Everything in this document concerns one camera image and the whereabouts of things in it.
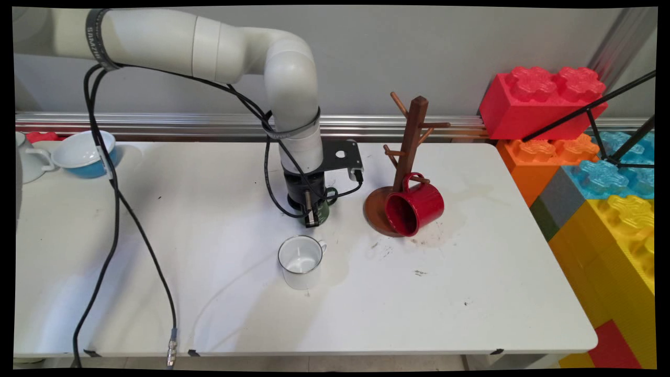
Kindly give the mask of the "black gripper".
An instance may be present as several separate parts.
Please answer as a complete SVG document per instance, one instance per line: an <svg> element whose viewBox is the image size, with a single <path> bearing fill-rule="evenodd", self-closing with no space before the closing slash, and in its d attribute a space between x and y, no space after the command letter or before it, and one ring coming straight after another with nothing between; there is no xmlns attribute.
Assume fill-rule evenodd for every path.
<svg viewBox="0 0 670 377"><path fill-rule="evenodd" d="M303 213L306 210L305 226L306 228L318 227L321 224L320 212L328 212L328 203L320 196L314 195L309 190L299 174L283 170L283 176L287 185L288 203L294 210ZM326 196L325 173L309 173L306 175L309 184L320 192L321 196Z"/></svg>

